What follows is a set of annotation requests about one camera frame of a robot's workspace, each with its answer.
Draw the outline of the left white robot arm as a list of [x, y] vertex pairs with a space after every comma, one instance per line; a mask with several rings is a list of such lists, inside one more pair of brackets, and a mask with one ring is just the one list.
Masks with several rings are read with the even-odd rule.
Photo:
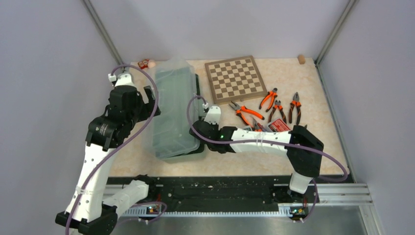
[[160, 114], [157, 92], [150, 86], [144, 91], [148, 103], [134, 85], [116, 86], [104, 113], [89, 123], [78, 184], [66, 210], [55, 218], [56, 224], [65, 227], [65, 234], [75, 229], [82, 235], [109, 235], [133, 204], [155, 200], [157, 189], [148, 177], [133, 180], [113, 196], [103, 198], [115, 154], [135, 138], [131, 135], [135, 124], [144, 121], [148, 125]]

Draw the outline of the green plastic tool box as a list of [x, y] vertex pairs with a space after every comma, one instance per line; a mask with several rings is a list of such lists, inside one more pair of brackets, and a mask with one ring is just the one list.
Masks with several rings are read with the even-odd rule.
[[199, 93], [198, 75], [194, 67], [182, 58], [159, 62], [149, 70], [158, 93], [160, 114], [153, 117], [142, 133], [145, 152], [165, 162], [191, 161], [205, 150], [198, 139], [190, 135], [190, 125], [199, 120], [203, 109], [195, 100]]

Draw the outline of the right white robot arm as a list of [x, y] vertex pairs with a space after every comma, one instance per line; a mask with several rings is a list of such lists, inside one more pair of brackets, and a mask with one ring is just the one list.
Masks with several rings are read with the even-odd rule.
[[307, 195], [308, 185], [320, 175], [323, 156], [322, 142], [310, 131], [298, 125], [283, 132], [249, 131], [234, 126], [220, 128], [220, 108], [210, 106], [200, 95], [192, 97], [189, 104], [195, 99], [202, 100], [207, 115], [204, 120], [197, 120], [190, 125], [189, 132], [194, 138], [213, 152], [257, 152], [286, 156], [294, 169], [287, 188], [288, 198], [299, 202]]

